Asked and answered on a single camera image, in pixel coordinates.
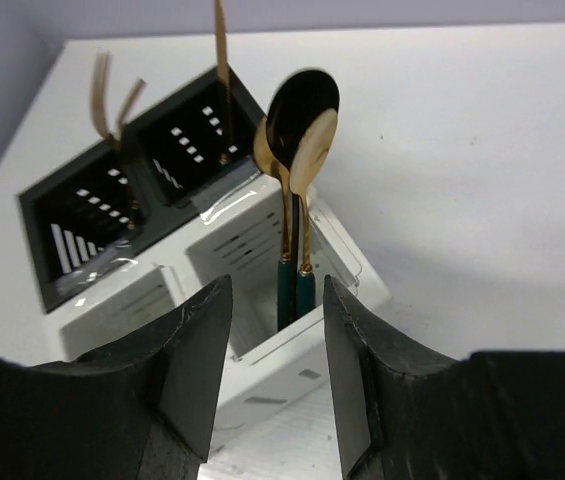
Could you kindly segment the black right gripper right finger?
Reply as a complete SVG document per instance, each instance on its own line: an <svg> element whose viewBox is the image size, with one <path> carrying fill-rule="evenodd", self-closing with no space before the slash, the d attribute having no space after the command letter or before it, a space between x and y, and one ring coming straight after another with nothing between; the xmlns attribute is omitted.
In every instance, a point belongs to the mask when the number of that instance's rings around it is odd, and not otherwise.
<svg viewBox="0 0 565 480"><path fill-rule="evenodd" d="M346 479L565 479L565 351L455 360L334 277L324 336Z"/></svg>

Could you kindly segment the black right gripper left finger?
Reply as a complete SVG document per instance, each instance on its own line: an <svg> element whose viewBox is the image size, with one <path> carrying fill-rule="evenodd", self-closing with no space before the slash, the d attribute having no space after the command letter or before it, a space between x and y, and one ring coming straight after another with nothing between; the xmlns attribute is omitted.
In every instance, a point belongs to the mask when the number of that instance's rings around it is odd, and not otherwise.
<svg viewBox="0 0 565 480"><path fill-rule="evenodd" d="M71 362L0 358L0 479L194 479L210 453L232 321L221 276Z"/></svg>

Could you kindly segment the gold spoon green handle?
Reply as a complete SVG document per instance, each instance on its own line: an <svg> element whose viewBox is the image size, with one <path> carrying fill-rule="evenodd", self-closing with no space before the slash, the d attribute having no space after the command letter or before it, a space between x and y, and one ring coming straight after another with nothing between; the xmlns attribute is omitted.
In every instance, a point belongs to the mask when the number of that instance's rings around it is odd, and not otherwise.
<svg viewBox="0 0 565 480"><path fill-rule="evenodd" d="M301 139L291 168L290 189L301 203L302 252L296 285L296 314L299 318L317 307L313 183L328 158L337 127L338 112L335 109L327 109L318 115Z"/></svg>
<svg viewBox="0 0 565 480"><path fill-rule="evenodd" d="M279 331L292 322L291 300L291 240L290 240L290 199L289 172L272 152L267 137L267 120L264 116L256 127L253 139L253 155L257 167L271 181L275 181L277 191L273 197L275 212L280 221L279 251L276 267L276 318Z"/></svg>

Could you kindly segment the gold knife green handle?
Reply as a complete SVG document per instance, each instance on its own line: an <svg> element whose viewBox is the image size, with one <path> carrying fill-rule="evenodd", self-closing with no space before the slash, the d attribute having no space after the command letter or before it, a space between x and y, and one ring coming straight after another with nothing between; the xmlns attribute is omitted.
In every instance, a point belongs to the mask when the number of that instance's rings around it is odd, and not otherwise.
<svg viewBox="0 0 565 480"><path fill-rule="evenodd" d="M217 77L220 83L220 95L223 100L224 120L222 127L225 149L221 154L221 162L228 165L231 162L230 147L233 145L233 128L231 119L231 87L230 67L228 63L227 32L223 2L214 1L215 44L217 59Z"/></svg>

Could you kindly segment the black spoon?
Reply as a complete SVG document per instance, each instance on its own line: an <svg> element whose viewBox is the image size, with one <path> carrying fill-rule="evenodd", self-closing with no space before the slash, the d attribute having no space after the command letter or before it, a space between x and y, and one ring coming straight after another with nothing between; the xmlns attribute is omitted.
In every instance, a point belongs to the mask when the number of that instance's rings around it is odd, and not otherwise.
<svg viewBox="0 0 565 480"><path fill-rule="evenodd" d="M301 270L305 273L311 271L308 189L326 159L337 126L339 105L339 88L329 73L319 69L300 70L278 88L254 139L256 157L267 161L261 169L281 183L285 222L282 257L286 260L292 252L290 202L293 197L301 202Z"/></svg>

